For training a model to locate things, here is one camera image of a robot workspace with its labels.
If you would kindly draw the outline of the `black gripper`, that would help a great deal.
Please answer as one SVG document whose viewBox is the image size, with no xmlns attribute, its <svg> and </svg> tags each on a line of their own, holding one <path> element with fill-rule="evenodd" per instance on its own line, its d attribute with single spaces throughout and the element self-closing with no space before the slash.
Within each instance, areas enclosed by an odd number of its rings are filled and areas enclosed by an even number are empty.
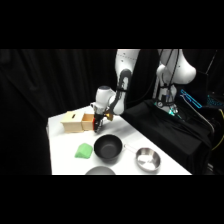
<svg viewBox="0 0 224 224">
<path fill-rule="evenodd" d="M 105 114 L 98 114 L 98 113 L 94 114 L 93 129 L 95 133 L 102 132 L 103 130 L 102 122 L 105 117 L 106 117 Z"/>
</svg>

